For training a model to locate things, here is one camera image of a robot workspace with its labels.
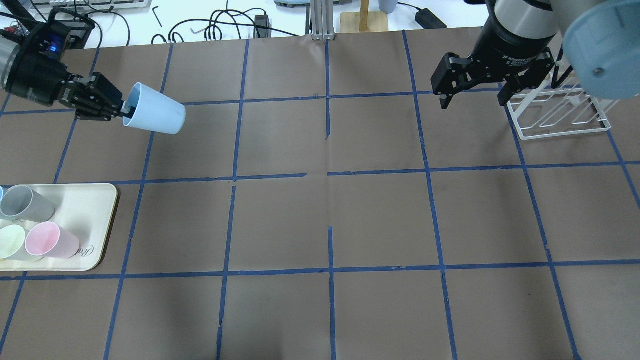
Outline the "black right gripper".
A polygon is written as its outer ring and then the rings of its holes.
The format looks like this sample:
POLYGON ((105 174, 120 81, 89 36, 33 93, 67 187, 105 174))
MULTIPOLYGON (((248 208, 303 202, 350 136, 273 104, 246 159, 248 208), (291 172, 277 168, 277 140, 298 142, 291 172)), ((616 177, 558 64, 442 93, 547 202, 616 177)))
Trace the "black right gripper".
POLYGON ((448 109, 455 95, 480 84, 506 82, 498 93, 500 106, 519 92, 537 89, 555 66, 549 48, 555 34, 521 34, 491 14, 471 54, 444 54, 431 76, 432 93, 439 96, 441 109, 448 109))

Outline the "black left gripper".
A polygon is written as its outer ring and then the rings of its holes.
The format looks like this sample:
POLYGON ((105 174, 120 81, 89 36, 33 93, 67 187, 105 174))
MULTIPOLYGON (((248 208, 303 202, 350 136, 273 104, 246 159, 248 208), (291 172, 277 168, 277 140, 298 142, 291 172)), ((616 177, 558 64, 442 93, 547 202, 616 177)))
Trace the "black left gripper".
POLYGON ((135 114, 135 107, 123 100, 122 92, 102 73, 81 78, 40 53, 5 53, 5 91, 46 107, 60 102, 75 109, 76 117, 84 121, 109 122, 135 114))

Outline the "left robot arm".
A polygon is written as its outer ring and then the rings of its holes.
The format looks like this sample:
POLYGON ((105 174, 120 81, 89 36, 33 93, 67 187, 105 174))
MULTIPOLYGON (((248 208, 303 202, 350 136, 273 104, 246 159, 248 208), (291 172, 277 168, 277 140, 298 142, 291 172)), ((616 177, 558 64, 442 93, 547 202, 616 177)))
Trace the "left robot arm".
POLYGON ((71 73, 61 61, 6 38, 1 39, 1 88, 44 107, 59 103, 87 121, 130 118, 137 111, 102 73, 71 73))

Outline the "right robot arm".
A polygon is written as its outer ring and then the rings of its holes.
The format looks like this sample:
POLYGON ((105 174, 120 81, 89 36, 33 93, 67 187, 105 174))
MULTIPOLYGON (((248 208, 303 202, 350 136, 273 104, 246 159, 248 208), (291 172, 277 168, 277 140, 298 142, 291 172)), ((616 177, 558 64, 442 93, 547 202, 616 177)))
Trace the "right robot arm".
POLYGON ((430 78, 442 109, 480 84, 503 84, 501 106, 538 88, 555 66, 549 44, 556 34, 563 59, 590 96, 639 95, 637 0, 487 0, 486 6, 488 18, 471 54, 445 54, 430 78))

